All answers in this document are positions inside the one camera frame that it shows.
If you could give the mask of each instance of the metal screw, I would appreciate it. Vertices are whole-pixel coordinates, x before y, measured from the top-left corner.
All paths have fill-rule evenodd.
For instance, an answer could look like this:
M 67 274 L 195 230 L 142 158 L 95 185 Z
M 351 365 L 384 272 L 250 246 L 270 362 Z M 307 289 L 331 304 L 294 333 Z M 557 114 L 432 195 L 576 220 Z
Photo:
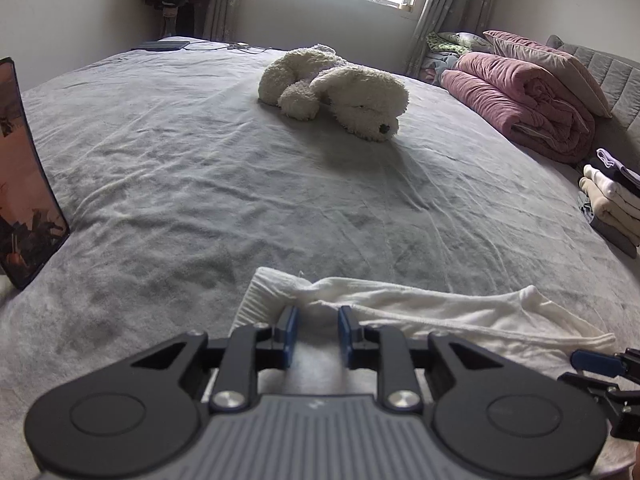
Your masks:
M 234 409 L 244 404 L 244 395 L 233 390 L 223 390 L 216 393 L 213 403 L 220 408 Z
M 387 397 L 394 408 L 412 408 L 420 402 L 420 396 L 411 390 L 398 390 Z

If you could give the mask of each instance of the green blanket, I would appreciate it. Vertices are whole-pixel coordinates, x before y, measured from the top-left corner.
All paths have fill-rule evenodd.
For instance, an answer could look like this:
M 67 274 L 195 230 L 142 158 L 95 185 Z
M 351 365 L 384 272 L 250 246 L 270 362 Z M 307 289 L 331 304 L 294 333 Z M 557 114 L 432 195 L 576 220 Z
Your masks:
M 466 54 L 471 52 L 471 49 L 466 46 L 457 45 L 450 41 L 443 40 L 435 32 L 430 32 L 427 36 L 427 45 L 432 52 L 455 52 L 456 54 Z

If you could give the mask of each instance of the plush toy's ear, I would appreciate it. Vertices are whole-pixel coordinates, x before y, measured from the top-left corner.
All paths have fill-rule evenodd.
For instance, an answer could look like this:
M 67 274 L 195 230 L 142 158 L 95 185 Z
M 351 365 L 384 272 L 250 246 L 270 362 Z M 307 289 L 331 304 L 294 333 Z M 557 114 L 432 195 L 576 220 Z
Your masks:
M 332 49 L 330 46 L 326 46 L 323 44 L 315 44 L 314 46 L 312 46 L 311 48 L 314 48 L 316 50 L 321 50 L 322 52 L 327 52 L 328 54 L 334 54 L 335 55 L 335 50 Z
M 356 77 L 356 71 L 353 66 L 336 66 L 324 72 L 319 73 L 309 85 L 311 91 L 318 95 L 326 92 L 329 88 L 343 86 L 353 81 Z

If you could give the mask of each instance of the gray headboard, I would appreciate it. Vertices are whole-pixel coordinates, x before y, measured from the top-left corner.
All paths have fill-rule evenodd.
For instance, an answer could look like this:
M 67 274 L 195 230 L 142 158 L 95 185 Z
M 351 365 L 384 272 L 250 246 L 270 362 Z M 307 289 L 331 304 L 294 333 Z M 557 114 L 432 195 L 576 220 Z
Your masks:
M 613 118 L 596 117 L 593 152 L 605 148 L 635 171 L 640 169 L 640 63 L 631 59 L 564 43 L 550 36 L 547 46 L 568 52 L 589 70 L 611 106 Z

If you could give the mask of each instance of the pink comforter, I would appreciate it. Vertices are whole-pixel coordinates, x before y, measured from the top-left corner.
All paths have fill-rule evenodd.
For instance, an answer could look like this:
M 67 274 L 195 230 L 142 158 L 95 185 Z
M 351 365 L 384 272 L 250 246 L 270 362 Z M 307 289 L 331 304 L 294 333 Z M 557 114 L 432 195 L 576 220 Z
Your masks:
M 565 163 L 584 158 L 593 116 L 561 82 L 533 63 L 471 52 L 442 86 L 507 139 Z

